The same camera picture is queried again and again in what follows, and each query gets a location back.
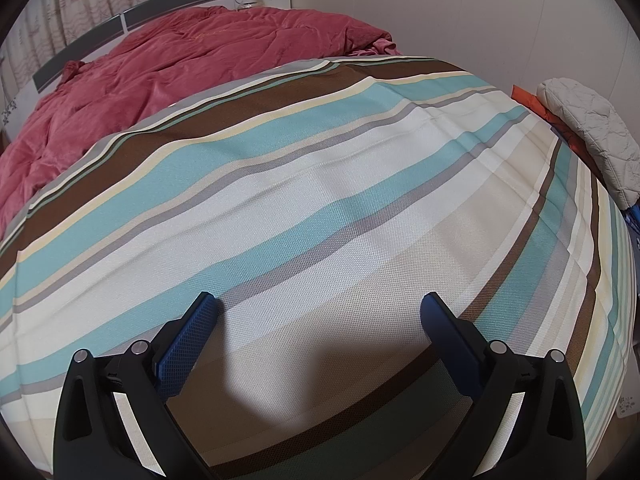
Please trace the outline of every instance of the curtain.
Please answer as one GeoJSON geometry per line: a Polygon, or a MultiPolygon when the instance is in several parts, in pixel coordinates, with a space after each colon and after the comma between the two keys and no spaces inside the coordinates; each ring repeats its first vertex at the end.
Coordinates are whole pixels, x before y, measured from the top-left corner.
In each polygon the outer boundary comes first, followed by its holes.
{"type": "Polygon", "coordinates": [[[144,1],[30,0],[2,46],[18,90],[69,43],[144,1]]]}

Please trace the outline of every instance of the blue gripper pad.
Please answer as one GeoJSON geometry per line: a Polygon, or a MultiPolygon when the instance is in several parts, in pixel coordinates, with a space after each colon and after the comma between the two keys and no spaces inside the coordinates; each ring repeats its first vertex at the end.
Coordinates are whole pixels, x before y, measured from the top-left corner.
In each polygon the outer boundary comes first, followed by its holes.
{"type": "Polygon", "coordinates": [[[482,395],[484,386],[480,377],[481,363],[470,344],[478,343],[478,336],[482,336],[479,333],[471,333],[474,332],[473,327],[469,327],[467,334],[463,334],[460,331],[462,327],[458,324],[465,321],[457,321],[455,316],[445,309],[449,310],[437,294],[427,294],[420,304],[420,323],[458,391],[477,400],[482,395]],[[467,336],[474,336],[474,341],[468,341],[467,336]]]}
{"type": "Polygon", "coordinates": [[[156,365],[156,392],[166,402],[180,393],[218,320],[218,300],[204,295],[156,365]]]}

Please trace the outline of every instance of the striped bed cover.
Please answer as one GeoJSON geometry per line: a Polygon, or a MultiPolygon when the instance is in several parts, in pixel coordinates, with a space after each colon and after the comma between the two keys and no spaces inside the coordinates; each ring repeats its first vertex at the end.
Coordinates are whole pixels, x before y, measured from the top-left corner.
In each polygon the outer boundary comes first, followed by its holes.
{"type": "Polygon", "coordinates": [[[593,457],[636,297],[588,168],[428,58],[296,62],[193,96],[94,146],[1,251],[1,413],[44,471],[72,353],[151,338],[201,290],[225,313],[168,405],[222,478],[419,478],[470,405],[420,327],[432,290],[487,339],[566,352],[593,457]]]}

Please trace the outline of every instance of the wooden floor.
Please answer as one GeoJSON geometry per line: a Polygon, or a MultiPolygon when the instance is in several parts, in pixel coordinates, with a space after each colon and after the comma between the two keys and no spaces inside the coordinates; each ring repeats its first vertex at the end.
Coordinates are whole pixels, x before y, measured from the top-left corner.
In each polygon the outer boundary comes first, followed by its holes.
{"type": "Polygon", "coordinates": [[[614,413],[607,431],[604,434],[600,447],[593,457],[587,469],[587,480],[596,480],[600,473],[615,458],[626,442],[628,436],[638,424],[638,414],[618,418],[614,413]]]}

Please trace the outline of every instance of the brown stripe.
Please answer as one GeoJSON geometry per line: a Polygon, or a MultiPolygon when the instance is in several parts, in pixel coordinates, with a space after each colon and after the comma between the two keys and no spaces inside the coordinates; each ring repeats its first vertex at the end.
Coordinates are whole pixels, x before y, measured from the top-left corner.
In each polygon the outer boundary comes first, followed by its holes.
{"type": "MultiPolygon", "coordinates": [[[[524,250],[524,246],[529,240],[533,228],[535,227],[539,214],[542,211],[542,207],[545,203],[546,193],[551,186],[551,181],[554,177],[554,167],[556,165],[556,159],[560,151],[561,142],[558,140],[551,157],[549,164],[549,170],[540,188],[540,196],[532,208],[531,215],[527,220],[523,230],[520,232],[516,242],[510,249],[507,257],[502,261],[494,275],[490,279],[490,282],[497,287],[504,282],[506,275],[513,269],[515,262],[520,254],[524,250]],[[504,277],[500,280],[496,276],[502,276],[506,272],[504,277]]],[[[478,297],[472,302],[472,304],[465,309],[462,316],[464,319],[476,320],[482,313],[487,301],[477,301],[478,297]]],[[[284,440],[274,446],[268,447],[251,455],[225,462],[211,469],[222,478],[235,478],[237,476],[246,475],[252,472],[260,471],[262,469],[273,466],[283,460],[291,458],[297,454],[300,454],[306,450],[309,450],[323,442],[333,438],[335,435],[348,430],[361,420],[364,420],[369,415],[380,409],[395,396],[407,389],[413,382],[422,377],[428,370],[437,362],[437,357],[433,347],[429,346],[424,352],[422,352],[417,358],[415,358],[410,364],[408,364],[403,370],[400,370],[396,375],[387,380],[384,384],[373,390],[370,394],[365,396],[359,402],[356,402],[352,406],[348,407],[343,412],[337,413],[326,421],[318,424],[315,427],[309,428],[303,433],[297,434],[284,440]]]]}
{"type": "Polygon", "coordinates": [[[268,468],[318,446],[380,409],[422,377],[437,360],[436,352],[432,347],[428,347],[388,381],[343,412],[274,446],[231,462],[212,466],[211,470],[222,478],[235,478],[268,468]]]}
{"type": "Polygon", "coordinates": [[[494,272],[494,275],[491,276],[489,281],[486,282],[486,285],[474,298],[471,304],[460,315],[461,318],[473,322],[478,319],[480,314],[482,314],[482,312],[484,311],[485,307],[493,299],[495,293],[498,291],[498,289],[500,289],[500,287],[504,283],[504,280],[507,279],[507,276],[513,270],[513,266],[518,261],[518,258],[520,258],[524,247],[527,245],[529,238],[531,238],[533,229],[535,229],[538,221],[540,220],[540,212],[545,205],[546,193],[549,190],[551,182],[554,178],[553,168],[556,165],[556,159],[558,158],[560,146],[561,142],[560,140],[557,140],[556,146],[554,147],[553,155],[551,156],[551,162],[549,163],[549,172],[546,174],[544,182],[540,187],[540,195],[538,196],[538,199],[536,200],[536,203],[531,210],[531,214],[529,215],[527,222],[524,224],[522,231],[520,231],[518,238],[509,250],[509,253],[505,257],[505,259],[501,261],[500,265],[494,272]]]}
{"type": "Polygon", "coordinates": [[[587,273],[587,287],[582,299],[582,305],[575,321],[574,331],[569,339],[569,346],[566,349],[566,360],[575,375],[575,371],[580,363],[584,346],[587,343],[593,309],[596,305],[596,287],[600,281],[602,269],[600,267],[600,248],[598,246],[598,233],[600,221],[600,204],[598,203],[598,183],[596,176],[591,173],[591,237],[593,238],[593,260],[591,269],[587,273]]]}
{"type": "MultiPolygon", "coordinates": [[[[392,64],[392,66],[396,65],[401,67],[401,70],[396,71],[400,74],[396,77],[447,72],[456,69],[453,65],[437,60],[392,64]]],[[[340,65],[330,72],[310,73],[303,78],[273,88],[265,88],[261,92],[249,94],[233,101],[220,103],[212,109],[204,110],[161,132],[129,137],[117,148],[117,156],[111,156],[91,173],[80,178],[55,200],[38,209],[25,222],[20,235],[0,256],[0,276],[4,276],[15,263],[17,251],[25,249],[31,242],[60,224],[91,199],[131,174],[151,153],[164,144],[174,140],[208,136],[260,114],[348,88],[361,81],[364,76],[375,73],[384,74],[385,78],[394,77],[393,71],[380,71],[376,67],[340,65]]],[[[274,81],[289,76],[283,75],[281,78],[270,80],[255,88],[263,88],[273,84],[274,81]]]]}

